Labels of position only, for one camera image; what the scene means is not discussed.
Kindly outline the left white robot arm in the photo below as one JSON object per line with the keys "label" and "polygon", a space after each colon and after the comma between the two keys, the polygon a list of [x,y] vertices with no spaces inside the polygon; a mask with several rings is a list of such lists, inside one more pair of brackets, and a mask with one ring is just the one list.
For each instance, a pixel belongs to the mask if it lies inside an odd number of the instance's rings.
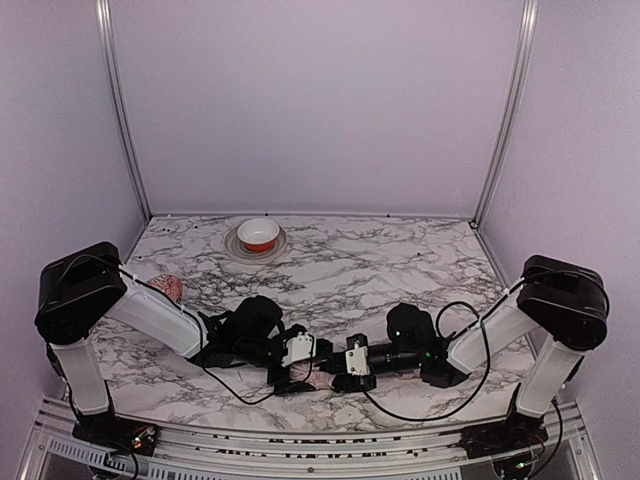
{"label": "left white robot arm", "polygon": [[205,373],[244,364],[284,371],[310,363],[316,340],[300,325],[285,328],[282,316],[264,296],[249,297],[217,316],[195,314],[128,272],[118,248],[100,242],[43,268],[35,326],[68,385],[80,431],[113,439],[131,429],[117,416],[100,372],[91,339],[99,322],[139,331]]}

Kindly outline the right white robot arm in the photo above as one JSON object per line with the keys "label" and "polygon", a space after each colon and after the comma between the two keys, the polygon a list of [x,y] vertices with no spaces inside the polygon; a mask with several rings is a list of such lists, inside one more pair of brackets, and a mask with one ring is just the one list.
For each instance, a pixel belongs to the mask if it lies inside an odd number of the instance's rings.
{"label": "right white robot arm", "polygon": [[421,380],[447,389],[466,381],[494,354],[540,328],[546,340],[534,367],[512,395],[500,430],[534,431],[560,388],[571,380],[586,353],[607,335],[610,300],[593,270],[542,255],[530,257],[520,279],[485,313],[459,333],[445,336],[439,320],[406,303],[386,316],[386,344],[369,344],[363,334],[331,354],[320,369],[340,392],[368,392],[378,374],[416,370]]}

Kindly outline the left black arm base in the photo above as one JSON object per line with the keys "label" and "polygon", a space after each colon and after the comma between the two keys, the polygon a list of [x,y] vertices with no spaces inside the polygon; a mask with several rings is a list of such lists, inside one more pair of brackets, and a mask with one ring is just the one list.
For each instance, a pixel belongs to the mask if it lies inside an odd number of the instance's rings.
{"label": "left black arm base", "polygon": [[101,432],[89,432],[80,424],[76,424],[73,427],[72,436],[103,447],[151,457],[158,443],[159,427],[154,424],[122,419],[110,431],[102,430]]}

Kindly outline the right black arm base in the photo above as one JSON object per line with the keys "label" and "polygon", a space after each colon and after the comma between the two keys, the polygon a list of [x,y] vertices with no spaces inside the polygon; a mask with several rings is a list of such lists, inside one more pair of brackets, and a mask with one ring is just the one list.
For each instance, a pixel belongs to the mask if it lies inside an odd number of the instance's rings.
{"label": "right black arm base", "polygon": [[530,446],[541,446],[548,440],[545,428],[529,431],[524,427],[508,427],[501,422],[465,427],[459,446],[469,459],[492,456]]}

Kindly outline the pink and black umbrella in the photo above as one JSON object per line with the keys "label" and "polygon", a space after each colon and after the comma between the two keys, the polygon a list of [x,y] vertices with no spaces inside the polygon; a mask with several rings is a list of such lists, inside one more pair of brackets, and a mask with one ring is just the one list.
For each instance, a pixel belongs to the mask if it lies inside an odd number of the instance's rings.
{"label": "pink and black umbrella", "polygon": [[313,366],[312,369],[309,369],[310,366],[311,364],[309,362],[293,364],[289,370],[291,382],[305,382],[316,390],[335,391],[333,386],[335,375],[320,371],[317,366]]}

